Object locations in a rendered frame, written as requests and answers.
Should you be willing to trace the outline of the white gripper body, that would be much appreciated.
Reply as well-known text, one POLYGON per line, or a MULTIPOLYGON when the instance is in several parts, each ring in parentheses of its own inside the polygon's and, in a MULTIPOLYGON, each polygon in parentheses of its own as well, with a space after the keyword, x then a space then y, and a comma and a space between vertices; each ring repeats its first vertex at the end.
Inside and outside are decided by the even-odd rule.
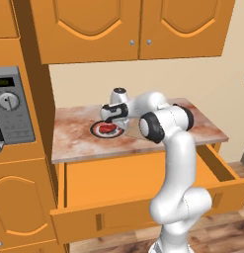
POLYGON ((110 120, 112 123, 119 127, 127 127, 129 125, 129 119, 128 118, 115 118, 110 117, 110 120))

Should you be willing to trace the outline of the tan cutting board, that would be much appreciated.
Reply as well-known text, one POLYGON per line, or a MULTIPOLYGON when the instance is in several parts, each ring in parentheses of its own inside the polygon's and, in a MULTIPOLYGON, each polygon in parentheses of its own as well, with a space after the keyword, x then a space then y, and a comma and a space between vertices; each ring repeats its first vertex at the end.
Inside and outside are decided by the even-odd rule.
POLYGON ((134 137, 142 140, 147 140, 140 132, 139 118, 129 119, 128 125, 124 131, 124 134, 129 137, 134 137))

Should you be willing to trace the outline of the red raw meat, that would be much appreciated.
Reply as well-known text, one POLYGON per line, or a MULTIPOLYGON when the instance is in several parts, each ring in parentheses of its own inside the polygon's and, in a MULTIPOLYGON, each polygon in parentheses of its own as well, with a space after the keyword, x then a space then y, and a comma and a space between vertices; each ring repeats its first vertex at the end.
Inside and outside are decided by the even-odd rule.
POLYGON ((99 132, 100 133, 110 133, 113 132, 117 128, 114 124, 103 124, 100 125, 99 132))

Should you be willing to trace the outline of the orange open drawer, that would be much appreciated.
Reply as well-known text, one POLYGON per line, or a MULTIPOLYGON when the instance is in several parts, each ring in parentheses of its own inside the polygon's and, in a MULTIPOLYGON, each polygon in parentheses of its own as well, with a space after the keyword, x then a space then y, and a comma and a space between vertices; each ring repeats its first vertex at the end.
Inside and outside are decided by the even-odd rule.
MULTIPOLYGON (((57 241, 66 244, 156 223, 149 202, 164 181, 163 151, 59 163, 58 208, 50 212, 57 241)), ((197 148, 197 187, 212 197, 209 215, 244 206, 244 178, 208 144, 197 148)))

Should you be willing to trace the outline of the orange arched cupboard door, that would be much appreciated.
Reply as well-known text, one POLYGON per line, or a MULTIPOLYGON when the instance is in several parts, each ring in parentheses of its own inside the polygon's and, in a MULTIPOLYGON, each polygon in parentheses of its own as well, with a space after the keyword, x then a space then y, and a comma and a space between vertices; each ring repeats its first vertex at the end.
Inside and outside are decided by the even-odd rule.
POLYGON ((42 63, 137 58, 140 0, 31 0, 31 5, 42 63))
POLYGON ((142 0, 139 58, 222 55, 234 4, 235 0, 142 0))
POLYGON ((44 158, 0 163, 0 250, 54 240, 54 208, 44 158))

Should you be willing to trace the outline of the orange tall cabinet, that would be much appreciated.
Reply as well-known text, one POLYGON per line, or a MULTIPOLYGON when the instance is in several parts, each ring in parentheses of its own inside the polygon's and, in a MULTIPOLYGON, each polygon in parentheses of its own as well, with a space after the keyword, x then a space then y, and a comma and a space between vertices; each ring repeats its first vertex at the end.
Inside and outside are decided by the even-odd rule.
MULTIPOLYGON (((7 66, 19 67, 36 140, 4 145, 0 163, 44 158, 56 209, 58 183, 51 163, 55 106, 49 70, 41 63, 30 0, 0 0, 0 67, 7 66)), ((59 243, 55 235, 52 241, 17 246, 0 253, 68 253, 68 246, 59 243)))

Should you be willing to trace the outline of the grey built-in oven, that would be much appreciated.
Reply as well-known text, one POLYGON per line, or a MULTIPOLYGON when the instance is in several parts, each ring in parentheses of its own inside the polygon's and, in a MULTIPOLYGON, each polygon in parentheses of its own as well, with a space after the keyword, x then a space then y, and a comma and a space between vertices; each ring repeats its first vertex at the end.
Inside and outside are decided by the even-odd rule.
POLYGON ((35 140, 19 67, 0 67, 0 152, 4 145, 35 140))

